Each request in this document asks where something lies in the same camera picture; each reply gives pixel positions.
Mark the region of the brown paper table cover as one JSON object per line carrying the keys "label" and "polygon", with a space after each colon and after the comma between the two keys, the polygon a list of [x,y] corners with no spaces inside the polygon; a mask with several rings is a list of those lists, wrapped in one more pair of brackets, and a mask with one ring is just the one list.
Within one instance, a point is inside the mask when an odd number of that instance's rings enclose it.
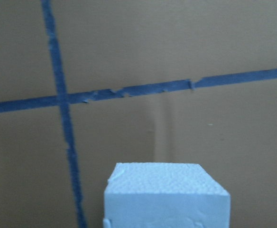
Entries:
{"label": "brown paper table cover", "polygon": [[[69,93],[277,68],[277,0],[53,0]],[[41,1],[0,0],[0,102],[52,96]],[[70,106],[88,226],[118,162],[197,163],[277,228],[277,79]],[[75,228],[58,107],[0,113],[0,228]]]}

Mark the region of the light blue foam block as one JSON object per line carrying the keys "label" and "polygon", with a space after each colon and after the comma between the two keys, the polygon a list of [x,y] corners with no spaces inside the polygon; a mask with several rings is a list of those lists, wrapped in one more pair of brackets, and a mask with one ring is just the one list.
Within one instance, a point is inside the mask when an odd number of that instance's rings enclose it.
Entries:
{"label": "light blue foam block", "polygon": [[105,228],[227,228],[231,197],[199,164],[117,163],[104,191]]}

